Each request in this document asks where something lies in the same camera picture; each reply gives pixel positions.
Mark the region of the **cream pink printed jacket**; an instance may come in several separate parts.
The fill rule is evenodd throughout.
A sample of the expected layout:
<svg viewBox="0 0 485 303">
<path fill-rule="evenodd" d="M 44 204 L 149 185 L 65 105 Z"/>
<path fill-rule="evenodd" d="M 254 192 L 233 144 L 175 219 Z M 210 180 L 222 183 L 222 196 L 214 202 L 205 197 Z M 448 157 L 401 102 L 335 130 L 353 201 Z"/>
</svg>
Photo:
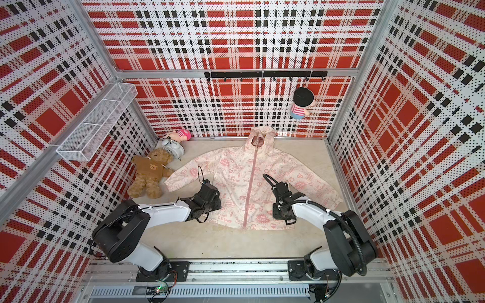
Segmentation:
<svg viewBox="0 0 485 303">
<path fill-rule="evenodd" d="M 337 191 L 297 158 L 274 147 L 276 132 L 269 126 L 252 128 L 246 143 L 239 147 L 220 148 L 189 161 L 166 181 L 170 192 L 181 189 L 198 178 L 198 169 L 213 175 L 222 208 L 209 221 L 226 227 L 257 231 L 279 231 L 289 226 L 272 216 L 275 201 L 268 174 L 289 183 L 299 192 L 327 208 L 335 208 L 341 198 Z"/>
</svg>

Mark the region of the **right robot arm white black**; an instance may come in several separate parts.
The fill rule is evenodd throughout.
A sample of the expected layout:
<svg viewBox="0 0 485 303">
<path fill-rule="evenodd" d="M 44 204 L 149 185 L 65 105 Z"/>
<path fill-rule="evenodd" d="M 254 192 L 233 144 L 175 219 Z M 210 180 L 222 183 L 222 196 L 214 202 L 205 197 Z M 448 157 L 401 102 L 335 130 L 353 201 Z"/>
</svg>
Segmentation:
<svg viewBox="0 0 485 303">
<path fill-rule="evenodd" d="M 263 178 L 275 196 L 275 220 L 292 225 L 300 218 L 325 234 L 327 249 L 316 248 L 304 257 L 304 274 L 309 279 L 319 280 L 330 270 L 345 276 L 367 275 L 368 264 L 378 257 L 378 249 L 357 213 L 331 210 L 303 193 L 292 193 L 287 183 L 277 182 L 268 174 Z"/>
</svg>

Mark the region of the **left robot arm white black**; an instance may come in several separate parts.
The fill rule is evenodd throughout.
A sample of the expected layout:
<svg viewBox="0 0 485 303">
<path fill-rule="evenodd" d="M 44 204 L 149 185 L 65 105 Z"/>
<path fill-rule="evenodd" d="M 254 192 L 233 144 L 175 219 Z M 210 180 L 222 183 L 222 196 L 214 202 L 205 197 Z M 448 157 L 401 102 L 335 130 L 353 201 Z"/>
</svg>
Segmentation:
<svg viewBox="0 0 485 303">
<path fill-rule="evenodd" d="M 189 222 L 222 208 L 219 190 L 202 181 L 198 193 L 172 204 L 139 205 L 127 200 L 118 205 L 92 232 L 93 242 L 112 263 L 139 268 L 138 282 L 166 279 L 173 271 L 169 258 L 156 247 L 141 243 L 147 229 L 174 222 Z"/>
</svg>

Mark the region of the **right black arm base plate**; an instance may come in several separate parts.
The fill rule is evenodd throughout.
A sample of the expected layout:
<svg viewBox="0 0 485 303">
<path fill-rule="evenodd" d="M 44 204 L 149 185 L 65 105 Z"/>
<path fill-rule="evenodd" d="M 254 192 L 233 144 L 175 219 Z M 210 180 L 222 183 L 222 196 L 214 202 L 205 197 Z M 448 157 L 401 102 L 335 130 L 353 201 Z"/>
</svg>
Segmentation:
<svg viewBox="0 0 485 303">
<path fill-rule="evenodd" d="M 337 281 L 339 273 L 334 269 L 317 270 L 309 261 L 288 261 L 290 281 Z"/>
</svg>

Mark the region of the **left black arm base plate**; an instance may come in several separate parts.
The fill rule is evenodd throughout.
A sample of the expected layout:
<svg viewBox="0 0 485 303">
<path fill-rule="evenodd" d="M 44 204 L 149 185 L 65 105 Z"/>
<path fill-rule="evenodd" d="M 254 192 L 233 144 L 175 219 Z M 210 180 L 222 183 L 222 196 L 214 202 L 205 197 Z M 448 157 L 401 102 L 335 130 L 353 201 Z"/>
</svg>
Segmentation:
<svg viewBox="0 0 485 303">
<path fill-rule="evenodd" d="M 137 282 L 185 282 L 189 272 L 190 262 L 169 261 L 162 262 L 154 271 L 147 271 L 139 267 Z"/>
</svg>

